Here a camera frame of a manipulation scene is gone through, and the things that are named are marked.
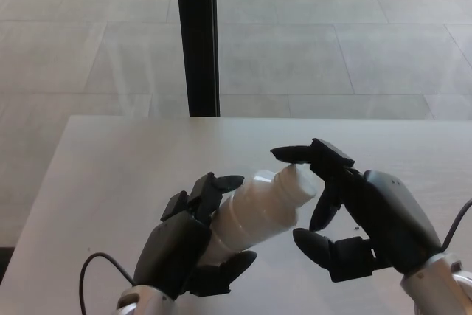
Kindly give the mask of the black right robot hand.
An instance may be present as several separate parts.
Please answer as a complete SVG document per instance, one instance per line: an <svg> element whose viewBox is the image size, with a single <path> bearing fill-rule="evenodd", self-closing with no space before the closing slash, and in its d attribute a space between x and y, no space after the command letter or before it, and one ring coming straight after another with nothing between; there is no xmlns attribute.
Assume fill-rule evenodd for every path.
<svg viewBox="0 0 472 315"><path fill-rule="evenodd" d="M281 162L308 164L324 181L309 227L296 228L292 235L303 254L328 270L333 282L369 277L389 267L408 274L442 251L430 220L399 178L356 170L353 159L322 139L271 152ZM319 234L341 207L366 232L366 239L332 241Z"/></svg>

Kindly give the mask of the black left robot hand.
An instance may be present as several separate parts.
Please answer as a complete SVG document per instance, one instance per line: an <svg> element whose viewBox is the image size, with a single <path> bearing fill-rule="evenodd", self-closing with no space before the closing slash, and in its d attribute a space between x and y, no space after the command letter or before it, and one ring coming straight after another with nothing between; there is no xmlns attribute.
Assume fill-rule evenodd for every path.
<svg viewBox="0 0 472 315"><path fill-rule="evenodd" d="M243 184L239 175L216 177L209 172L198 179L190 193L173 195L151 232L133 273L136 285L148 285L176 300L189 292L208 297L230 292L230 284L257 258L242 251L215 266L198 263L213 236L212 215L220 207L223 194Z"/></svg>

